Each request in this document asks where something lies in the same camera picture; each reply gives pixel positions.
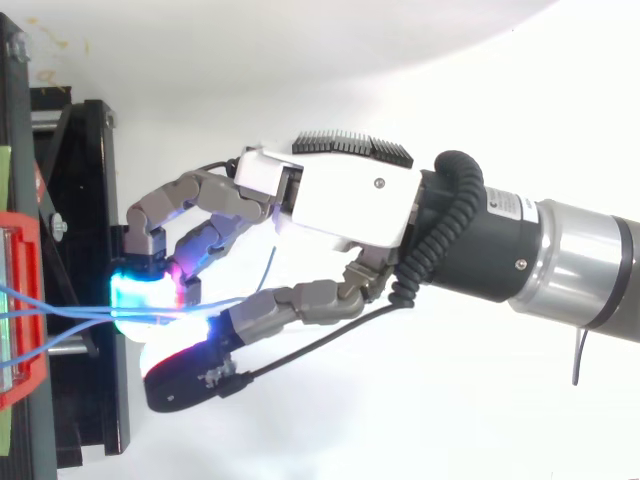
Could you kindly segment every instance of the white background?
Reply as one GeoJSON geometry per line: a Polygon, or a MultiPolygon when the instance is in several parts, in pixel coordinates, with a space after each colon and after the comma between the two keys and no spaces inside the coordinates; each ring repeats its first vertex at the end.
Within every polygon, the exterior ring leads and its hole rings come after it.
{"type": "MultiPolygon", "coordinates": [[[[442,150],[464,150],[487,185],[640,220],[640,4],[548,3],[22,0],[2,9],[33,34],[34,82],[70,83],[76,101],[102,98],[118,112],[123,221],[184,170],[316,128],[400,142],[425,168],[442,150]]],[[[272,242],[270,225],[239,241],[204,276],[206,298],[254,288],[272,242]]],[[[345,262],[289,246],[268,284],[336,277],[345,262]]],[[[301,330],[241,352],[241,366],[321,333],[301,330]]],[[[593,335],[574,388],[573,342],[569,327],[425,289],[411,312],[172,415],[146,408],[130,345],[131,445],[116,458],[85,449],[86,465],[59,475],[637,478],[640,346],[593,335]]]]}

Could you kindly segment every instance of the screw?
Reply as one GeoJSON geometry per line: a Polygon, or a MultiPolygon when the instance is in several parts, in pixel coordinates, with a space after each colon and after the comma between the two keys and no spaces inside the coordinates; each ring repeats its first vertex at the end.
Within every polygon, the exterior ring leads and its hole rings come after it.
{"type": "Polygon", "coordinates": [[[104,124],[109,129],[116,128],[116,112],[114,112],[113,110],[109,110],[108,112],[106,112],[104,114],[104,124]]]}
{"type": "Polygon", "coordinates": [[[62,220],[62,215],[57,212],[51,215],[51,221],[49,222],[49,225],[51,227],[51,235],[53,235],[53,239],[56,242],[61,241],[62,237],[64,237],[64,234],[69,229],[67,222],[62,220]]]}
{"type": "Polygon", "coordinates": [[[16,32],[11,35],[7,44],[9,55],[20,63],[31,60],[31,39],[24,32],[16,32]]]}

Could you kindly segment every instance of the black coiled cable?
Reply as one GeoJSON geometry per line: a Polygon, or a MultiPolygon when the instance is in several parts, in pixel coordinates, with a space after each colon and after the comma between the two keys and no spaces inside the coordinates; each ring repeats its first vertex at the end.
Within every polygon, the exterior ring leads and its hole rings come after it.
{"type": "Polygon", "coordinates": [[[396,267],[389,301],[397,308],[413,308],[420,284],[431,283],[438,264],[462,235],[478,211],[484,192],[482,170],[469,155],[455,150],[436,158],[435,171],[453,180],[455,196],[449,209],[396,267]]]}

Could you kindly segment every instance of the label sticker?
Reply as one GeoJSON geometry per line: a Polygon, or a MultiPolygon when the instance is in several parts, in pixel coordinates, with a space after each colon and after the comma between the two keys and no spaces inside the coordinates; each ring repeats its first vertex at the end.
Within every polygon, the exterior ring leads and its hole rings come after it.
{"type": "Polygon", "coordinates": [[[538,223],[538,207],[536,207],[536,202],[522,195],[518,195],[518,197],[522,203],[522,219],[527,222],[538,223]]]}
{"type": "Polygon", "coordinates": [[[517,195],[489,187],[486,187],[486,190],[487,212],[512,220],[522,219],[520,200],[517,195]]]}

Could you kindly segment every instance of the black bracket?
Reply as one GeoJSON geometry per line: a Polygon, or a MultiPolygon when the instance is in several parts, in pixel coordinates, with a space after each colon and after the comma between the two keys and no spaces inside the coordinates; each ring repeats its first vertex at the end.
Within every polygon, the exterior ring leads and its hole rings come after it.
{"type": "MultiPolygon", "coordinates": [[[[118,250],[112,111],[100,100],[71,104],[58,88],[31,89],[31,100],[32,112],[54,118],[50,127],[34,122],[33,129],[44,183],[38,208],[47,301],[108,305],[108,271],[118,250]],[[56,214],[66,231],[54,231],[56,214]]],[[[73,324],[55,317],[49,335],[73,324]]],[[[112,324],[98,325],[83,343],[86,353],[50,357],[58,468],[82,465],[81,446],[103,444],[106,455],[117,455],[129,444],[124,336],[112,324]]]]}

